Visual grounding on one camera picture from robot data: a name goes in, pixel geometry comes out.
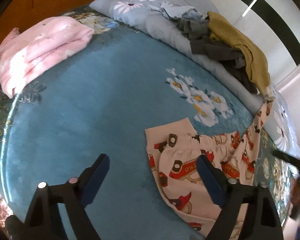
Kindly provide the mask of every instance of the mustard yellow garment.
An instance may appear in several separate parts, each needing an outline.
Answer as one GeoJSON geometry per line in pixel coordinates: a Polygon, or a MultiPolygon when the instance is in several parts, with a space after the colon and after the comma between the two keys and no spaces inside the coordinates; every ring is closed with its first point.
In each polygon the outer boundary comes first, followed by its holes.
{"type": "Polygon", "coordinates": [[[215,12],[208,12],[208,16],[210,38],[220,39],[229,46],[241,50],[246,60],[246,72],[249,80],[256,85],[261,94],[266,95],[266,87],[270,85],[270,76],[265,54],[223,16],[215,12]]]}

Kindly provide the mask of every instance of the pink blanket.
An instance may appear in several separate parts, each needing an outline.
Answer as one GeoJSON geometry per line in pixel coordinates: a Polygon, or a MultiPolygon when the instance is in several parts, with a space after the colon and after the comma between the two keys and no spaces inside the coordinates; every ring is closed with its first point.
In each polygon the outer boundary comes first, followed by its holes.
{"type": "Polygon", "coordinates": [[[94,30],[71,17],[45,19],[23,33],[14,28],[0,44],[0,84],[12,98],[46,70],[84,49],[94,30]]]}

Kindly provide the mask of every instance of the pillow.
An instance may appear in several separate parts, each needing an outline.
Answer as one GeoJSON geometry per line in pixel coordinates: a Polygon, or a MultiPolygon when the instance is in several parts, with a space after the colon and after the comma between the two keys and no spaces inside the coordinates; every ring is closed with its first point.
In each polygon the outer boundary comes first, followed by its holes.
{"type": "Polygon", "coordinates": [[[138,25],[144,25],[148,16],[162,15],[161,12],[151,8],[160,8],[163,3],[171,6],[191,5],[202,15],[207,14],[208,11],[218,12],[210,0],[95,0],[90,7],[108,17],[140,29],[138,25]]]}

